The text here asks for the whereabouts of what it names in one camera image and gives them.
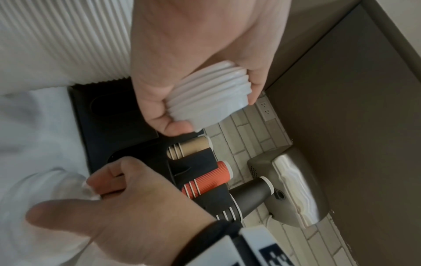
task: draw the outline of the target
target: hand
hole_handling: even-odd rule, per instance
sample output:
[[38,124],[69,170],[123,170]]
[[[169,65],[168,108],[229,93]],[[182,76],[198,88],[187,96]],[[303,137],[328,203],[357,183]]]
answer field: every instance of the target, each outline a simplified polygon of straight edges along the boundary
[[29,223],[90,236],[110,258],[169,266],[183,247],[215,219],[141,161],[125,157],[88,180],[98,194],[125,190],[102,201],[42,202]]
[[145,120],[160,133],[192,132],[173,122],[164,99],[193,71],[231,60],[248,70],[254,104],[283,35],[291,0],[136,0],[131,76]]

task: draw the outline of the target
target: gray panel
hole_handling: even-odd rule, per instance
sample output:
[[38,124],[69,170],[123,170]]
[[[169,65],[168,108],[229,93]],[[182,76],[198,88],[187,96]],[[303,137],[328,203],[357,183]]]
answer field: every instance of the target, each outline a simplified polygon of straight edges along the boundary
[[364,9],[267,93],[359,264],[418,265],[421,84]]

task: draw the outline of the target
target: white countertop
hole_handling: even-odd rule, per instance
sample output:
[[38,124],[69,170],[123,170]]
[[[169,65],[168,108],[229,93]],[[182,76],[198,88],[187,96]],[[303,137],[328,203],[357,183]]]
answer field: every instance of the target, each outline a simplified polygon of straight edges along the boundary
[[89,175],[67,89],[0,97],[0,198],[19,180],[53,167]]

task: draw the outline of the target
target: white outlet cover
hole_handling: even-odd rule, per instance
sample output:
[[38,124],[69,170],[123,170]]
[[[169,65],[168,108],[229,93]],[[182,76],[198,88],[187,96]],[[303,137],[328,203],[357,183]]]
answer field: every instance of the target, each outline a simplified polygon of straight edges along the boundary
[[273,111],[272,105],[266,96],[258,98],[256,105],[265,122],[275,119],[275,112]]

